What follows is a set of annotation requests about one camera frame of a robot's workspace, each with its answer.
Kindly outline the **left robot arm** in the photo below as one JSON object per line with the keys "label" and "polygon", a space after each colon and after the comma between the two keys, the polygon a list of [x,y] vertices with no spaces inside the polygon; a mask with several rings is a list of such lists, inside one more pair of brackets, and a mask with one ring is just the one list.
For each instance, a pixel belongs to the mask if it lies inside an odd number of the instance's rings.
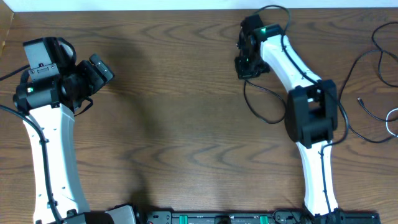
{"label": "left robot arm", "polygon": [[24,42],[29,61],[13,102],[29,135],[35,177],[34,223],[137,223],[133,207],[90,210],[80,183],[74,149],[75,117],[84,101],[108,84],[114,73],[93,54],[76,61],[61,37]]}

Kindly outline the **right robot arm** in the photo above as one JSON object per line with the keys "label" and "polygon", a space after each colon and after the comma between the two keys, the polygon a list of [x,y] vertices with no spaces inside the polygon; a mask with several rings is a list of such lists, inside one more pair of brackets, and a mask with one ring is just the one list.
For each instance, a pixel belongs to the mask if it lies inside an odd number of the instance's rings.
{"label": "right robot arm", "polygon": [[273,71],[287,92],[281,121],[297,145],[305,179],[304,205],[312,217],[333,213],[338,204],[333,191],[331,149],[337,128],[336,85],[322,80],[297,55],[278,24],[264,25],[257,14],[241,22],[235,58],[240,80]]}

